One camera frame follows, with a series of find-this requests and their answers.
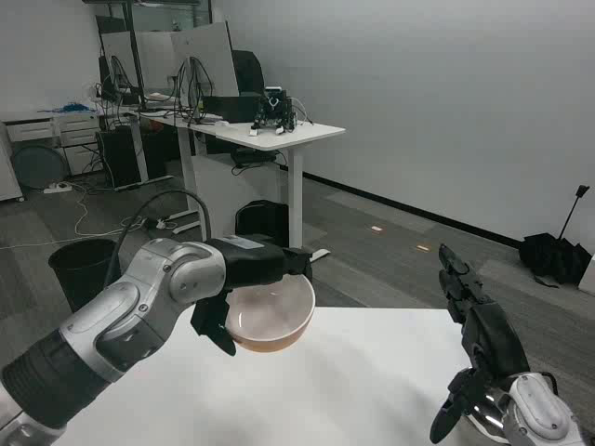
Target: white filing cabinet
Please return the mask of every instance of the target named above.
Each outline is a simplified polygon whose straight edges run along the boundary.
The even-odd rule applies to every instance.
[[[51,146],[66,160],[71,175],[79,175],[92,170],[100,170],[91,165],[99,157],[93,153],[98,145],[95,134],[99,131],[99,117],[92,112],[54,113],[51,115],[35,113],[20,116],[19,120],[7,126],[10,141],[22,145],[35,139],[52,139]]]
[[[94,159],[98,159],[93,153],[98,149],[95,137],[99,132],[98,117],[90,113],[68,114],[57,117],[55,122],[71,174],[82,174],[84,169],[86,172],[100,170],[100,165],[95,168],[91,165]]]
[[[10,162],[11,152],[7,128],[0,123],[0,201],[14,198],[22,200],[22,192]]]

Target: computer tower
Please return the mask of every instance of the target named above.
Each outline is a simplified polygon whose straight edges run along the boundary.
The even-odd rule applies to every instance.
[[[222,116],[230,124],[254,122],[259,102],[260,96],[207,96],[203,99],[207,113]]]
[[[166,175],[165,150],[161,141],[159,134],[142,135],[142,148],[149,179]],[[101,160],[107,174],[110,178],[113,177],[113,185],[116,188],[140,182],[130,127],[118,126],[111,132],[101,132],[98,143]]]
[[[130,127],[120,126],[110,132],[101,132],[97,140],[103,166],[114,187],[140,182]]]

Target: white wall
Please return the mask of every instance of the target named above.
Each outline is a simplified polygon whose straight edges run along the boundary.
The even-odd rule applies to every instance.
[[[99,37],[81,0],[3,0],[0,112],[59,107],[99,79]]]
[[[595,186],[592,0],[217,0],[269,85],[348,134],[306,170],[520,239]],[[568,235],[595,250],[595,191]]]

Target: blue object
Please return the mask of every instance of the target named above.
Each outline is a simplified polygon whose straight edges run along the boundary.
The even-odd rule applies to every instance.
[[[91,112],[86,105],[77,102],[71,102],[64,107],[59,107],[53,110],[40,110],[39,112],[53,112],[53,113],[71,113],[71,112]]]

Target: black bag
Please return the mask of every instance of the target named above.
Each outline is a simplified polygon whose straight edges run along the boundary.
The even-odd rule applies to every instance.
[[[566,239],[559,240],[547,233],[525,237],[519,256],[535,276],[552,276],[558,283],[575,284],[580,283],[591,260],[580,243],[573,246]]]
[[[235,215],[235,233],[267,235],[272,243],[286,248],[289,246],[289,206],[268,200],[250,202]]]

